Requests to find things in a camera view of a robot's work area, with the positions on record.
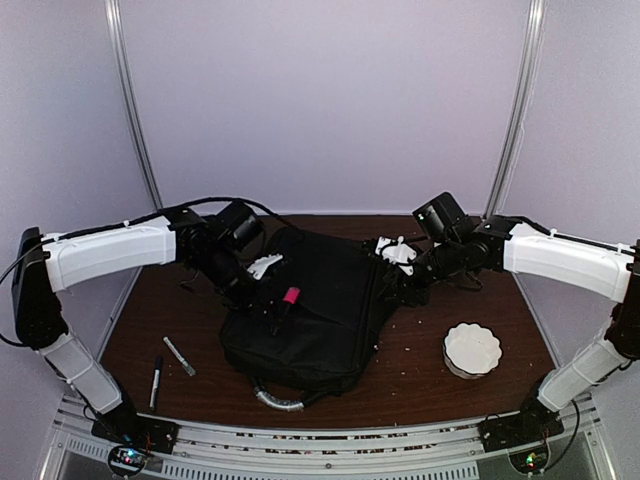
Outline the black student bag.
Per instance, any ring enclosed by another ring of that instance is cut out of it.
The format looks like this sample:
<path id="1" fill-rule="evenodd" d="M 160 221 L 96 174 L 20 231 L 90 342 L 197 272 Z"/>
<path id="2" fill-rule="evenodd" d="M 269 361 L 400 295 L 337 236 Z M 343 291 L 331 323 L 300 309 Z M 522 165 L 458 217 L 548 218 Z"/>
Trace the black student bag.
<path id="1" fill-rule="evenodd" d="M 246 375 L 255 397 L 278 411 L 302 411 L 352 390 L 400 306 L 384 300 L 384 275 L 398 268 L 355 241 L 294 227 L 270 238 L 282 254 L 259 281 L 253 305 L 230 312 L 219 338 L 227 362 Z M 300 295 L 276 335 L 274 313 L 289 287 Z"/>

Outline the pink cap black highlighter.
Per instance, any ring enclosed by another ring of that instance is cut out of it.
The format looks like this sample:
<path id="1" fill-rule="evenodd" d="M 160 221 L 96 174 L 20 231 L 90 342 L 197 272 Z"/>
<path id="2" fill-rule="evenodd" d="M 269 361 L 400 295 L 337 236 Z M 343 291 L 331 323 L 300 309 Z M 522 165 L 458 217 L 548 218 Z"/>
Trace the pink cap black highlighter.
<path id="1" fill-rule="evenodd" d="M 300 295 L 300 289 L 298 287 L 289 287 L 285 292 L 283 298 L 276 306 L 274 313 L 274 319 L 271 327 L 271 334 L 276 335 L 280 328 L 283 326 L 290 310 L 297 303 Z"/>

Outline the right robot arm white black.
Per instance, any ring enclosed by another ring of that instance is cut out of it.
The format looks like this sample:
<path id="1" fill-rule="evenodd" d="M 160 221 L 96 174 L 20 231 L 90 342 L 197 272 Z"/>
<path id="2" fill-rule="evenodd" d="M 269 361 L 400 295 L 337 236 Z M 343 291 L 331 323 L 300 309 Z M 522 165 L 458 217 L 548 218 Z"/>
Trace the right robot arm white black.
<path id="1" fill-rule="evenodd" d="M 430 249 L 402 237 L 377 241 L 374 252 L 399 271 L 401 293 L 414 294 L 459 274 L 481 270 L 524 274 L 571 285 L 614 302 L 611 322 L 567 364 L 549 372 L 513 419 L 519 440 L 535 440 L 578 395 L 639 359 L 639 247 L 574 237 L 524 216 L 476 220 L 449 192 L 413 217 Z"/>

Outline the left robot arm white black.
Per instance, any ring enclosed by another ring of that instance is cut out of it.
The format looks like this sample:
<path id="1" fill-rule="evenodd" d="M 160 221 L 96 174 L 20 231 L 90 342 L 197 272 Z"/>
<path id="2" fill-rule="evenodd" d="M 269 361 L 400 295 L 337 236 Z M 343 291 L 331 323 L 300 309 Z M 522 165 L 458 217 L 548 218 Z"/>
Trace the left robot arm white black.
<path id="1" fill-rule="evenodd" d="M 2 273 L 11 282 L 14 348 L 40 354 L 81 395 L 123 444 L 137 442 L 144 424 L 117 380 L 99 363 L 62 313 L 59 295 L 78 285 L 148 266 L 184 264 L 203 275 L 233 307 L 247 309 L 280 254 L 243 261 L 240 253 L 265 232 L 265 206 L 221 197 L 213 215 L 197 201 L 132 220 L 68 233 L 23 232 L 16 259 Z"/>

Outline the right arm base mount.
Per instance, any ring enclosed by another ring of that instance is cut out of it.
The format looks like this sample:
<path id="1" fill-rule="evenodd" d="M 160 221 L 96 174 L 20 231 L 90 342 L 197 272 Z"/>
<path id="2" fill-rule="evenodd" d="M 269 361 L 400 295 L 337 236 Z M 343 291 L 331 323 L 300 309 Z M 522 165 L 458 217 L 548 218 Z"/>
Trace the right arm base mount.
<path id="1" fill-rule="evenodd" d="M 506 453 L 510 466 L 527 476 L 543 474 L 551 466 L 549 441 L 564 431 L 557 417 L 539 419 L 522 413 L 490 414 L 478 424 L 484 451 Z"/>

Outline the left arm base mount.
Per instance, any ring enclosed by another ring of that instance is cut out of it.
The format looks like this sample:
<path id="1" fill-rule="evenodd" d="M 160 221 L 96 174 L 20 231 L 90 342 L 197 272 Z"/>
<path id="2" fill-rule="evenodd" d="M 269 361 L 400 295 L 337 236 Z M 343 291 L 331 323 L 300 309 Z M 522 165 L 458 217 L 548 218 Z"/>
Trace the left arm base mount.
<path id="1" fill-rule="evenodd" d="M 160 468 L 161 456 L 174 451 L 178 433 L 177 423 L 144 416 L 134 421 L 133 430 L 128 433 L 99 419 L 93 421 L 91 428 L 93 437 L 111 443 L 106 463 L 113 474 L 123 479 L 130 479 L 151 467 Z"/>

